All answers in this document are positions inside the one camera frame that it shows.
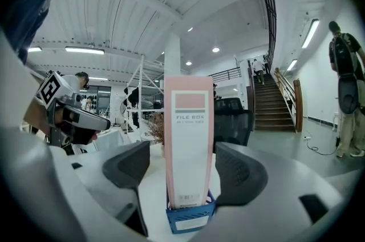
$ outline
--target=sneaker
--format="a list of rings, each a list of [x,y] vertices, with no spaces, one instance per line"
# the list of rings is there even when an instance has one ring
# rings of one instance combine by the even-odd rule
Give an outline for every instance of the sneaker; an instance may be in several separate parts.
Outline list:
[[[361,151],[358,154],[350,154],[351,157],[363,157],[365,156],[365,151]]]

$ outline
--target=blue plastic holder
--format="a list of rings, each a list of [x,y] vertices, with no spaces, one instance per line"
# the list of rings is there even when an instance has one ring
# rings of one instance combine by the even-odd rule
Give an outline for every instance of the blue plastic holder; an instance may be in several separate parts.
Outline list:
[[[216,201],[210,191],[208,191],[206,202],[207,204],[199,207],[170,209],[167,194],[166,214],[171,232],[181,234],[202,229],[212,219],[216,209]]]

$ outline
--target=ceiling light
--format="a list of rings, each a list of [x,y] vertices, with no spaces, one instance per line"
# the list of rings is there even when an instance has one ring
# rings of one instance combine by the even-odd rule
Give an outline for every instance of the ceiling light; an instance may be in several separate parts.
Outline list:
[[[302,48],[307,48],[307,46],[309,45],[309,42],[312,40],[312,37],[313,37],[318,25],[319,25],[319,20],[314,19],[309,27],[309,31],[308,31],[306,39],[304,40]]]
[[[293,68],[293,66],[295,66],[295,64],[297,63],[297,61],[298,61],[297,59],[293,60],[291,62],[291,64],[290,64],[290,66],[287,68],[287,70],[290,71]]]
[[[92,77],[92,76],[89,76],[89,79],[90,79],[90,80],[108,80],[108,79],[106,79],[106,78],[94,78],[94,77]]]
[[[66,46],[65,49],[69,53],[92,53],[92,54],[102,54],[102,55],[104,54],[104,50],[96,48]]]
[[[40,48],[40,47],[29,47],[28,48],[28,52],[29,53],[34,53],[34,52],[36,52],[36,51],[42,51],[42,49]]]

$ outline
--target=concrete floor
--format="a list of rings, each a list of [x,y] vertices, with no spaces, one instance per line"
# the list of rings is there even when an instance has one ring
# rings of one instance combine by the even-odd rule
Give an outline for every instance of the concrete floor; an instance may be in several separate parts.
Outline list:
[[[255,131],[250,135],[248,147],[265,152],[271,152],[283,158],[295,159],[312,168],[322,177],[346,174],[365,167],[365,157],[352,158],[344,156],[341,159],[336,154],[322,156],[307,148],[304,136],[310,136],[309,147],[318,147],[319,152],[330,154],[336,149],[336,131],[318,122],[303,119],[301,133]]]

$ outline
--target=black office chair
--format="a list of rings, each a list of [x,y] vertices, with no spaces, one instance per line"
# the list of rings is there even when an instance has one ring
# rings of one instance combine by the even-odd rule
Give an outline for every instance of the black office chair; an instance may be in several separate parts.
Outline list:
[[[247,146],[253,122],[253,113],[243,109],[239,98],[215,100],[213,152],[216,151],[216,142]]]

